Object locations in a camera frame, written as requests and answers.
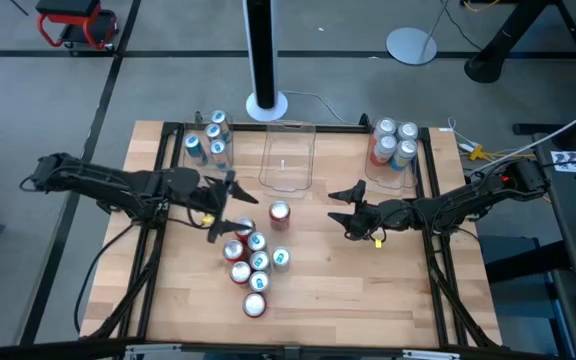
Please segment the black desk foot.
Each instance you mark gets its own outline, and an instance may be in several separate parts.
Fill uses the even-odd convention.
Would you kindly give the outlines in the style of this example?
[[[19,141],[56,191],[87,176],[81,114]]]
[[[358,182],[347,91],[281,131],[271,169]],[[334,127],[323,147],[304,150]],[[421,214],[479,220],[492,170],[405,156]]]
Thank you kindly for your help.
[[[534,134],[552,134],[563,128],[558,124],[515,123],[511,130],[517,136],[531,136]]]

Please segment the red black rolling stool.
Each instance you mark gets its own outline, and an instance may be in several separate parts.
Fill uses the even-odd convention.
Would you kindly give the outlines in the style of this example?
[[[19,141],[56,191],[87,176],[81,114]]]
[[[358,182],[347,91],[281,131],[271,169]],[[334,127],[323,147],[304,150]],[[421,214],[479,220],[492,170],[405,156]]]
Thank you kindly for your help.
[[[37,29],[50,46],[73,49],[75,44],[86,44],[96,50],[114,50],[118,16],[103,9],[101,0],[39,0],[35,9]],[[45,20],[63,25],[56,39],[46,32]]]

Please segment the blue Spindrift can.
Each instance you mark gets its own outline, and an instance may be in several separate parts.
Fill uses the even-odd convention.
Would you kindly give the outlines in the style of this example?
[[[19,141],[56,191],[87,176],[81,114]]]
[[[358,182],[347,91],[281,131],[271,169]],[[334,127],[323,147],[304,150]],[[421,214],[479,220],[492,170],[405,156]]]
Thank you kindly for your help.
[[[413,140],[401,140],[391,157],[390,166],[394,170],[403,170],[417,155],[417,145]]]

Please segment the clear plastic bin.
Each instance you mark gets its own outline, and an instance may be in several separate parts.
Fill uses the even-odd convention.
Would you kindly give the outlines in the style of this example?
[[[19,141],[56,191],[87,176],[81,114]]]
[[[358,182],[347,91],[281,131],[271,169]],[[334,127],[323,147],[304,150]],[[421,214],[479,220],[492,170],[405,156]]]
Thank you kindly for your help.
[[[201,114],[199,111],[197,111],[194,115],[194,120],[191,123],[186,123],[184,125],[184,137],[183,137],[184,154],[183,154],[183,157],[181,160],[181,164],[184,167],[188,167],[188,168],[192,168],[192,169],[197,170],[201,176],[210,176],[210,177],[214,177],[214,178],[224,178],[226,175],[226,172],[228,170],[227,171],[221,171],[216,167],[215,162],[214,162],[212,155],[211,155],[211,152],[210,152],[210,143],[209,143],[209,141],[206,137],[206,134],[205,134],[206,126],[209,124],[213,124],[211,122],[212,112],[210,114]],[[226,146],[227,146],[227,154],[228,154],[228,157],[230,160],[230,165],[231,165],[229,170],[231,170],[233,168],[233,165],[234,165],[234,129],[233,129],[233,121],[231,119],[231,116],[229,114],[228,114],[228,116],[229,116],[229,125],[230,125],[230,129],[232,132],[232,139],[229,143],[226,143],[224,140],[223,141],[226,143]],[[200,138],[200,141],[201,141],[201,143],[204,147],[204,150],[207,153],[207,157],[208,157],[208,163],[205,166],[195,165],[193,163],[193,161],[190,159],[190,157],[188,156],[188,153],[186,152],[186,149],[184,147],[184,139],[186,136],[188,136],[190,134],[198,135]]]
[[[304,197],[312,185],[316,126],[297,121],[269,123],[258,180],[278,197]]]
[[[367,154],[365,161],[366,177],[373,184],[388,189],[389,191],[403,192],[404,190],[407,189],[413,189],[418,182],[418,170],[417,170],[418,151],[419,151],[418,142],[416,141],[417,155],[405,169],[394,170],[390,166],[391,159],[386,165],[383,166],[373,165],[369,157],[370,157],[370,151],[372,150],[372,145],[374,144],[373,138],[375,137],[373,136],[373,130],[374,130],[374,123],[376,120],[371,122],[372,127],[370,129],[370,135],[368,138]]]

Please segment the thick black stand leg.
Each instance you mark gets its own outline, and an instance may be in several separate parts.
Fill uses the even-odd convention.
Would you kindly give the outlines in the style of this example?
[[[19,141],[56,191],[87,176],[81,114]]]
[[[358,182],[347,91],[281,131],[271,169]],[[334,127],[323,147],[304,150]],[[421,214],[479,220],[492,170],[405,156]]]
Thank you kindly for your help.
[[[465,74],[478,83],[496,82],[507,55],[543,10],[557,0],[519,0],[492,40],[464,64]]]

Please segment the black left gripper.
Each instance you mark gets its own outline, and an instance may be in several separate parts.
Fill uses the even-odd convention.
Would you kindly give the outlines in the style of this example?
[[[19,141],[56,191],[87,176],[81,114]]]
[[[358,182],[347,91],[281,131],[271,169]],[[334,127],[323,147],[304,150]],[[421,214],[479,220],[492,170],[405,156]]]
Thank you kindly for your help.
[[[221,221],[229,194],[232,198],[258,204],[259,201],[240,187],[237,181],[232,182],[232,173],[227,172],[224,179],[201,176],[198,172],[190,173],[190,180],[195,189],[190,195],[190,205],[197,211],[211,214],[215,222],[209,227],[207,241],[216,239],[229,232],[251,230],[252,227],[231,221]]]

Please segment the Spindrift sparkling water can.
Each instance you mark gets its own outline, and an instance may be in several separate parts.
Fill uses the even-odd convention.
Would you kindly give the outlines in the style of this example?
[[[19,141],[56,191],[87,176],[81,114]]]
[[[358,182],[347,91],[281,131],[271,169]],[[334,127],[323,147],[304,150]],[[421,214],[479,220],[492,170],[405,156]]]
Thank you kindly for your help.
[[[373,136],[380,139],[383,136],[393,136],[397,131],[397,123],[392,118],[384,117],[374,123]]]

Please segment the black desk support bar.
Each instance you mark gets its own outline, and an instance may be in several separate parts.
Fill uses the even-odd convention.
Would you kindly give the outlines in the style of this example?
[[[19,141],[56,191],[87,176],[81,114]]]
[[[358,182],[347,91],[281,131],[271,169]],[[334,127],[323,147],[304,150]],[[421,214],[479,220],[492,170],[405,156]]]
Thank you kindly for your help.
[[[485,268],[488,281],[497,283],[551,270],[567,269],[571,266],[564,242],[560,241],[493,261]]]

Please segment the tower fan with round base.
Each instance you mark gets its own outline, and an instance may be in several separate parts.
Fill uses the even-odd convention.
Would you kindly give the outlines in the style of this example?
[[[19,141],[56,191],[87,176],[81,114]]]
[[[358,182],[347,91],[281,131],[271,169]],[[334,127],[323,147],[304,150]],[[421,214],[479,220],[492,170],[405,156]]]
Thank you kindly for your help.
[[[288,100],[278,88],[277,0],[242,0],[252,93],[245,107],[259,122],[281,119]]]

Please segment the red Fanta strawberry can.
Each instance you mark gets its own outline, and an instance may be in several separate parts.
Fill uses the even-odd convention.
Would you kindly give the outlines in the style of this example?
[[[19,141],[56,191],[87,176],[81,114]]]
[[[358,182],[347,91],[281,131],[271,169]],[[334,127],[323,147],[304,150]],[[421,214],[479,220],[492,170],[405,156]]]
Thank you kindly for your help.
[[[245,261],[247,252],[241,241],[237,239],[229,239],[223,245],[222,255],[226,261],[235,263]]]
[[[275,201],[269,207],[270,225],[276,231],[284,231],[290,223],[290,207],[285,201]]]
[[[251,318],[257,318],[266,310],[266,300],[262,293],[252,292],[246,295],[242,303],[244,313]]]
[[[240,217],[237,219],[237,222],[244,225],[245,229],[239,229],[235,234],[242,243],[246,243],[250,234],[256,231],[255,222],[249,217]]]
[[[240,286],[247,286],[251,275],[250,265],[246,261],[234,262],[229,270],[231,281]]]

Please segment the orange Spindrift can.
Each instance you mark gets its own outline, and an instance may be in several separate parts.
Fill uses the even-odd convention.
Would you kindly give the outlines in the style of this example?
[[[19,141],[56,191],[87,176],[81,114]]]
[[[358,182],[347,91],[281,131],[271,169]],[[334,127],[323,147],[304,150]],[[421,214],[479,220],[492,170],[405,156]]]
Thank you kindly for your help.
[[[413,122],[400,122],[396,137],[399,141],[410,140],[416,142],[419,136],[419,128]]]

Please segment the grey round floor stand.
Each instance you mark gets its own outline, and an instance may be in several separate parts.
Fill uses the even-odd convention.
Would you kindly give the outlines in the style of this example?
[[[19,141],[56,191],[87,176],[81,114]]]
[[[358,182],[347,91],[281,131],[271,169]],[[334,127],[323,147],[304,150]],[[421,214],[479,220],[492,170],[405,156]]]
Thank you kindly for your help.
[[[424,65],[436,58],[438,46],[433,35],[447,10],[448,0],[440,2],[441,8],[433,25],[427,31],[414,27],[400,27],[388,34],[385,45],[390,56],[412,66]]]

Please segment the silver metal bracket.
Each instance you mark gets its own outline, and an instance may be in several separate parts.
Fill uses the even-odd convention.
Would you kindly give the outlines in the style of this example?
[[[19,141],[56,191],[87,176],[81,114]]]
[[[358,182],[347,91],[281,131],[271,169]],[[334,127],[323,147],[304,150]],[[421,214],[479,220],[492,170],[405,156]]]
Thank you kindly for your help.
[[[159,354],[168,352],[181,352],[181,344],[153,343],[153,344],[136,344],[129,345],[125,348],[125,356],[130,360],[140,360],[148,354]]]
[[[457,353],[404,349],[401,359],[412,360],[461,360]]]

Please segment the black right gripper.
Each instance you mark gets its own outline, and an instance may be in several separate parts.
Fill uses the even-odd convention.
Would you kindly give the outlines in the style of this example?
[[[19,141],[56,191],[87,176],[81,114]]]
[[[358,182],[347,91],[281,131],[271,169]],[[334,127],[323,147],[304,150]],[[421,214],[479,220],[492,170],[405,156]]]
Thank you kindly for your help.
[[[332,192],[328,197],[355,205],[355,227],[351,224],[352,215],[342,213],[328,213],[327,216],[344,228],[346,239],[368,239],[375,229],[396,208],[395,200],[383,201],[377,205],[363,201],[366,191],[366,182],[358,180],[348,190]]]

